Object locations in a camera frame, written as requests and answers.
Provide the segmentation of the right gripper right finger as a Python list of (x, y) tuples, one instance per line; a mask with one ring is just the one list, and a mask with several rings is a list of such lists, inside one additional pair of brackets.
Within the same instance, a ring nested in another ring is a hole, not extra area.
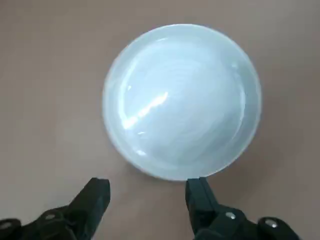
[(299, 240), (283, 220), (265, 216), (252, 222), (239, 209), (218, 203), (206, 178), (190, 178), (185, 202), (195, 240)]

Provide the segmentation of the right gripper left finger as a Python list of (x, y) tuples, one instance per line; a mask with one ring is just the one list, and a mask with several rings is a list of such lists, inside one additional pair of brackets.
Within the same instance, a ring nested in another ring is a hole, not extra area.
[(111, 200), (110, 181), (91, 178), (67, 205), (43, 212), (23, 225), (17, 218), (0, 220), (2, 240), (91, 240)]

